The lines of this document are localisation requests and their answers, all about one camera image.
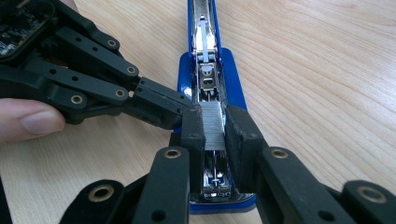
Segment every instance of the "circuit board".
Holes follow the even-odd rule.
[[[55,13],[50,1],[22,1],[0,19],[0,60],[6,59],[33,38]]]

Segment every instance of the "wood grain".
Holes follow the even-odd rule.
[[[187,50],[185,1],[81,1],[144,77],[177,84]],[[218,0],[251,116],[271,146],[291,149],[322,183],[365,179],[396,193],[396,3]],[[15,223],[57,223],[86,185],[144,175],[169,132],[121,115],[7,145],[0,172]],[[260,223],[246,214],[191,223]]]

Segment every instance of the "fingernail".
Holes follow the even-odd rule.
[[[64,127],[60,125],[53,111],[38,112],[22,118],[20,122],[26,131],[32,134],[55,133],[61,131]]]

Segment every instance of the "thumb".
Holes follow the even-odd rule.
[[[64,117],[50,105],[20,99],[0,99],[0,146],[64,128]]]

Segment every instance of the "tabletop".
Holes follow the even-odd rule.
[[[121,42],[143,77],[174,89],[188,49],[186,1],[76,1]],[[292,150],[321,183],[375,182],[396,194],[396,2],[218,0],[223,47],[270,146]],[[126,115],[0,148],[15,223],[57,223],[88,184],[145,175],[170,132]],[[243,214],[190,223],[260,223]]]

